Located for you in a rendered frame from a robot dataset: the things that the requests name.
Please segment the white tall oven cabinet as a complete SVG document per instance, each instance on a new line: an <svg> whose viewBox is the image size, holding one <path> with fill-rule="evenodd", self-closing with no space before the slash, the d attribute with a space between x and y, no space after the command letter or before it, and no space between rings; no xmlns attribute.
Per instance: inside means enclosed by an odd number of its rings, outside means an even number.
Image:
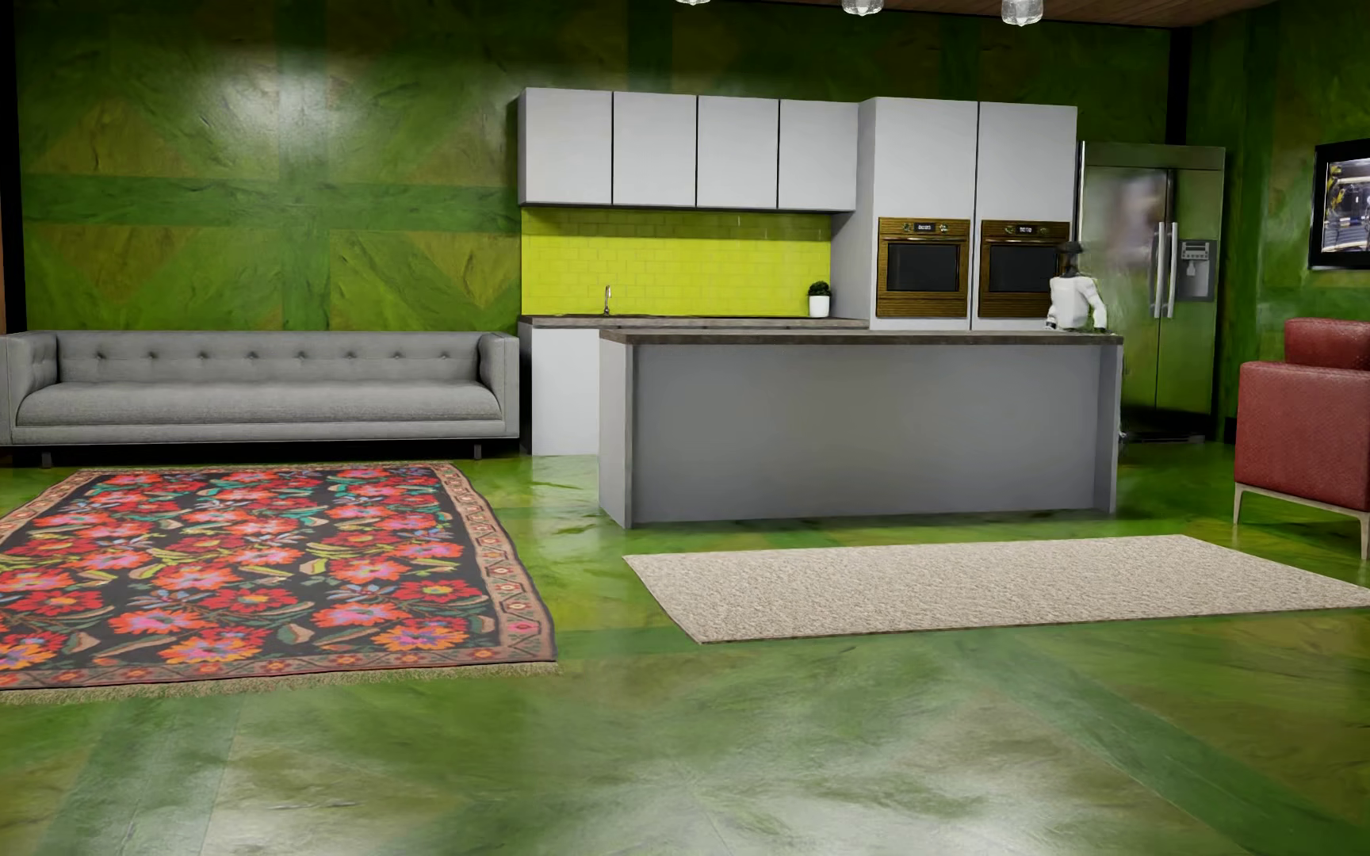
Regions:
<svg viewBox="0 0 1370 856"><path fill-rule="evenodd" d="M1044 320L980 320L980 221L1071 221L1075 107L929 101L859 104L855 207L832 216L832 312L871 329L1034 331ZM971 221L969 315L877 319L878 218Z"/></svg>

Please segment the white base counter with worktop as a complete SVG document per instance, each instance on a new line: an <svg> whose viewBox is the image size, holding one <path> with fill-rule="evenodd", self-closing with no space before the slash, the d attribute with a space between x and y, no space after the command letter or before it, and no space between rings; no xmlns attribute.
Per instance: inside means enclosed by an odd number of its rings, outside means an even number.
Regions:
<svg viewBox="0 0 1370 856"><path fill-rule="evenodd" d="M521 315L521 446L532 456L599 449L599 331L610 327L866 329L806 316Z"/></svg>

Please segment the beige shaggy rug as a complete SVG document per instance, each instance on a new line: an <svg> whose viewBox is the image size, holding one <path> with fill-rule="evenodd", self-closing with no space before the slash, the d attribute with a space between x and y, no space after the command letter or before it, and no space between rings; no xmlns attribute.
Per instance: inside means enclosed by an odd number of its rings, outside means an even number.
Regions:
<svg viewBox="0 0 1370 856"><path fill-rule="evenodd" d="M1191 536L632 555L697 642L1370 608L1369 588Z"/></svg>

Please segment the white humanoid robot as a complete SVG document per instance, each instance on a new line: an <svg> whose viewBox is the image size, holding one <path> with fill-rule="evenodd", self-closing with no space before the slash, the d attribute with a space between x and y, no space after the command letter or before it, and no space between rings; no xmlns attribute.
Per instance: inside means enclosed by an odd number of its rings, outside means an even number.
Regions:
<svg viewBox="0 0 1370 856"><path fill-rule="evenodd" d="M1060 331L1108 331L1108 311L1099 296L1093 277L1077 267L1082 245L1075 241L1059 242L1056 248L1059 273L1049 278L1049 310L1047 329Z"/></svg>

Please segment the grey tufted sofa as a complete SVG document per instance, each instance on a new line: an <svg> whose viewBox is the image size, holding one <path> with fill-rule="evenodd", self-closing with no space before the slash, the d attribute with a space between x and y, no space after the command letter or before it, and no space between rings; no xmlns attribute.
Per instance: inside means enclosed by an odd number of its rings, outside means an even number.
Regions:
<svg viewBox="0 0 1370 856"><path fill-rule="evenodd" d="M18 331L0 446L516 440L503 331Z"/></svg>

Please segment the gold built-in wall oven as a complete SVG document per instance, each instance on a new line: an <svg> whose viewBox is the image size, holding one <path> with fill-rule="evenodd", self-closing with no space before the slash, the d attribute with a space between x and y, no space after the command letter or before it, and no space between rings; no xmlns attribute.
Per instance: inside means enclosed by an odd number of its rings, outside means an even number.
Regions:
<svg viewBox="0 0 1370 856"><path fill-rule="evenodd" d="M969 315L971 221L878 218L877 319Z"/></svg>
<svg viewBox="0 0 1370 856"><path fill-rule="evenodd" d="M980 221L980 320L1043 320L1067 221Z"/></svg>

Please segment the white upper wall cabinets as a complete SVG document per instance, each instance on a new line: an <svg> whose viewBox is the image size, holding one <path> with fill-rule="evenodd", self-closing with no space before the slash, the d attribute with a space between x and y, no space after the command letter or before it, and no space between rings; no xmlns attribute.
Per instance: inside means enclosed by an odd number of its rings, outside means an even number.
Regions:
<svg viewBox="0 0 1370 856"><path fill-rule="evenodd" d="M744 96L525 88L522 205L849 212L859 107Z"/></svg>

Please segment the grey kitchen island counter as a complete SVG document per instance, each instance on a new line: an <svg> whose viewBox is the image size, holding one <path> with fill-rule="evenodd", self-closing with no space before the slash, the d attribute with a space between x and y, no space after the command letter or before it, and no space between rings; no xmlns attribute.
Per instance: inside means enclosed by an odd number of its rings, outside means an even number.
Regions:
<svg viewBox="0 0 1370 856"><path fill-rule="evenodd" d="M1081 331L606 329L599 503L627 529L1112 512L1122 362Z"/></svg>

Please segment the red floral patterned rug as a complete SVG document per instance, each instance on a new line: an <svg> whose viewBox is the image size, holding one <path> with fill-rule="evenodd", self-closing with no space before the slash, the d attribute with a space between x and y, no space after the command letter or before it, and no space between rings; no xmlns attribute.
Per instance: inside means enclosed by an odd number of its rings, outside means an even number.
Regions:
<svg viewBox="0 0 1370 856"><path fill-rule="evenodd" d="M0 518L0 704L553 671L452 463L84 468Z"/></svg>

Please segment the stainless steel refrigerator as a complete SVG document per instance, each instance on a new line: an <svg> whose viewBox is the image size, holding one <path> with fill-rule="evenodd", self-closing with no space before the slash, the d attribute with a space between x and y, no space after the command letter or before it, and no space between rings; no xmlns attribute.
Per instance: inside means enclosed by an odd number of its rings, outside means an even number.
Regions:
<svg viewBox="0 0 1370 856"><path fill-rule="evenodd" d="M1200 441L1215 429L1223 147L1084 142L1080 264L1123 341L1121 431Z"/></svg>

